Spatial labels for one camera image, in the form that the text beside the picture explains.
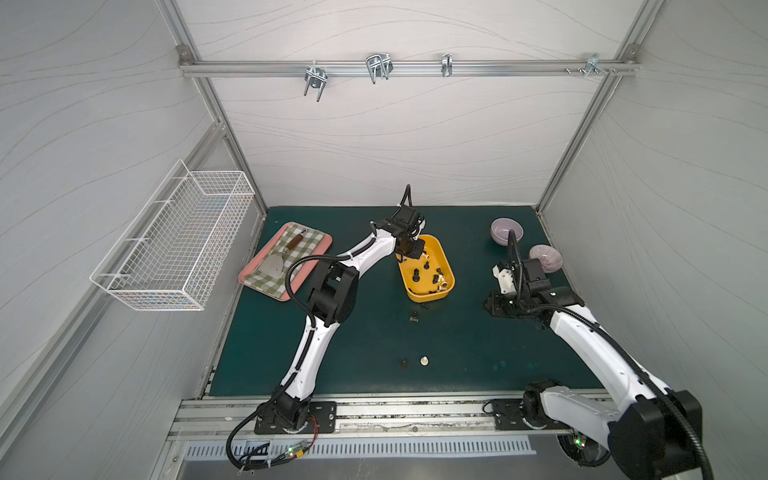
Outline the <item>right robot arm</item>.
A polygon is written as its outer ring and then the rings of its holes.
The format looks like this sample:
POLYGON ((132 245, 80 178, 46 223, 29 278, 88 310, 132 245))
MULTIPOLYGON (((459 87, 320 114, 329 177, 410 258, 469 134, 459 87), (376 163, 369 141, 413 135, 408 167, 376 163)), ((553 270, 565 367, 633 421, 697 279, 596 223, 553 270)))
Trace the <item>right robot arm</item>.
POLYGON ((596 320, 569 287, 554 287, 536 259, 507 259, 493 268, 499 287, 484 303, 494 317, 533 319, 564 340, 607 391, 601 402, 556 380, 529 384, 516 408, 492 401, 500 421, 532 430, 555 424, 568 432, 561 450, 581 466, 613 459, 629 479, 679 479, 714 471, 703 444, 703 409, 641 366, 596 320))

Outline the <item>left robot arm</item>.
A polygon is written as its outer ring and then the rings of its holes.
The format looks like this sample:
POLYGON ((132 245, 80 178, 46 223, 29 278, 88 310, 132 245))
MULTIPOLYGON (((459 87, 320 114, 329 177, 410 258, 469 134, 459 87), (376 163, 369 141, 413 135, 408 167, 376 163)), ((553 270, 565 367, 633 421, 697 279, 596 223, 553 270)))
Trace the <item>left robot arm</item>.
POLYGON ((298 431, 307 421, 318 371, 335 332, 355 307, 361 277, 392 255, 418 258, 424 250, 420 234, 425 225, 425 217, 414 207, 400 204, 390 216, 371 223, 370 233, 349 250, 309 255, 291 264, 288 275, 305 263, 314 261, 316 266, 307 301, 286 289, 305 314, 305 325, 291 366, 269 401, 285 428, 298 431))

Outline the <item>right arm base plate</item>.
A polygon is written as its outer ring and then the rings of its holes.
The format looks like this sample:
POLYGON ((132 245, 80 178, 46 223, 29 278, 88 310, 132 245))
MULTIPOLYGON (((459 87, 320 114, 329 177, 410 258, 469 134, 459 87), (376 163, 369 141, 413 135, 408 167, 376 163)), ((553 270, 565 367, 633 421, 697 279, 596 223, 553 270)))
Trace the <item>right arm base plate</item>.
POLYGON ((527 420, 523 415, 522 400, 517 398, 488 400, 482 406, 482 412, 491 417, 496 431, 571 431, 565 424, 549 418, 527 420))

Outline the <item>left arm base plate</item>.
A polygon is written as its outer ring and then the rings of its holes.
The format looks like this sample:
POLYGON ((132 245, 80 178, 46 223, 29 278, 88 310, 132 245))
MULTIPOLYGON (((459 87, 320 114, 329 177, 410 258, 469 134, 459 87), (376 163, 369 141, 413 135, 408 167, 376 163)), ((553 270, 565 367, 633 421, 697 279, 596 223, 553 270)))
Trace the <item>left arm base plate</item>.
POLYGON ((286 406, 265 403, 255 420, 256 434, 310 434, 336 431, 338 404, 332 401, 289 402, 286 406))

